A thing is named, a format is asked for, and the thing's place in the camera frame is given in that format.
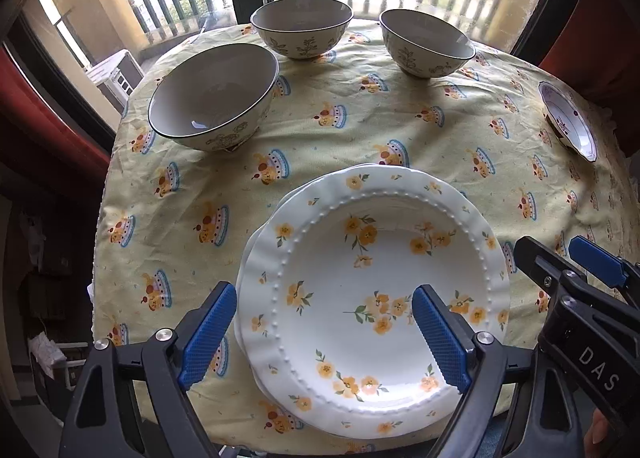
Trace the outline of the red-trimmed white deep plate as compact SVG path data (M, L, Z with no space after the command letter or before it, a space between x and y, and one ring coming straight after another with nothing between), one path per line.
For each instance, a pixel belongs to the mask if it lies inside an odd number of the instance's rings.
M546 117L561 143L588 163L598 158L596 142L578 109L547 81L540 81L538 92L546 107Z

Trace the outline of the beaded deep yellow-flower plate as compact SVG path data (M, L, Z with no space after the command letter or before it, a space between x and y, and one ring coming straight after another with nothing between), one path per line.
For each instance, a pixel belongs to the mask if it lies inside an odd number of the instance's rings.
M454 410L416 326L431 285L475 330L502 337L509 274L497 237L448 183L360 165L324 175L279 209L266 246L284 252L278 326L294 384L276 403L308 426L373 440L420 431Z

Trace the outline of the large scalloped yellow-flower plate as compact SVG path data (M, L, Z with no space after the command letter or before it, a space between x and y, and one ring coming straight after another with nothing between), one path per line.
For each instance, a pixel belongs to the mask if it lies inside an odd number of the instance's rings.
M291 372L291 363L286 352L280 327L278 326L279 301L277 288L282 286L282 272L288 257L292 255L292 243L284 244L284 252L277 252L266 246L265 229L274 226L274 217L287 201L307 189L308 186L319 182L322 177L310 180L283 197L272 216L261 227L250 235L242 253L238 279L235 284L238 305L233 319L233 330L236 342L248 363L259 388L273 403L281 403L284 399L284 389L288 384L294 384L295 378L286 378ZM266 289L259 289L256 297L250 296L250 281L258 278L259 267L265 265L268 275ZM250 334L250 309L257 307L262 300L267 302L266 313L262 318L266 322L268 335L264 337L259 329L257 335Z

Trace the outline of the cream leaf-pattern bowl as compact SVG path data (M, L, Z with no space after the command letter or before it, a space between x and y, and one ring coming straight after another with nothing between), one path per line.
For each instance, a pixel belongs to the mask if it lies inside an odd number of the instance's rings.
M333 49L353 17L338 0L274 0L257 9L250 24L274 52L310 60Z
M423 79L448 76L472 60L473 42L446 21L410 9L380 14L384 46L406 73Z
M204 152L248 140L267 117L279 62L257 44L224 44L180 63L152 94L148 120L161 137Z

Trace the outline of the yellow cake-print tablecloth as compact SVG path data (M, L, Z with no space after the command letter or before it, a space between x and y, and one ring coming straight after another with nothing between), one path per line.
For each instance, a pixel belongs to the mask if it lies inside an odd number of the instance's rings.
M254 44L232 26L183 41L137 86L108 166L96 231L96 337L148 339L178 324L218 282L233 282L247 238L292 189L356 163L393 163L445 180L510 251L533 236L557 251L576 235L639 256L639 206L610 115L564 87L596 139L588 163L555 139L538 86L548 74L487 46L437 79L404 73L380 26L354 21L313 61L282 59L268 118L236 151L159 137L146 109L160 81L196 53Z

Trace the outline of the red curtain right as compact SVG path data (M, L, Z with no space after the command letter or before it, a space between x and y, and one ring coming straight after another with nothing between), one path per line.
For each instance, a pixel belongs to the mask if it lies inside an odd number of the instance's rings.
M540 67L593 103L633 107L639 103L639 27L618 0L578 0Z

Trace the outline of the red curtain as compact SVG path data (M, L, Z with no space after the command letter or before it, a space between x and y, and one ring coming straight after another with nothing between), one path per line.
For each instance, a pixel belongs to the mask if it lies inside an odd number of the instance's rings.
M48 160L72 168L84 178L102 183L108 159L55 114L1 48L1 118L41 149Z
M578 0L540 67L593 103L633 107L639 103L639 27L618 0Z

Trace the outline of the red curtain left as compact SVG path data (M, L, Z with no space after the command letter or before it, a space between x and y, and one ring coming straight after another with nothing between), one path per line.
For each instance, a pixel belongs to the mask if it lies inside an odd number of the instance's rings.
M48 160L72 168L84 178L102 183L108 159L55 114L1 48L1 118L41 149Z

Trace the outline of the outdoor air conditioner unit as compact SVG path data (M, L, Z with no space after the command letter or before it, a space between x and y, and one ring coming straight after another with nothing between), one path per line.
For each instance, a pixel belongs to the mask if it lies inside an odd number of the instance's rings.
M141 66L126 49L94 65L86 75L120 116L125 113L129 96L144 77Z

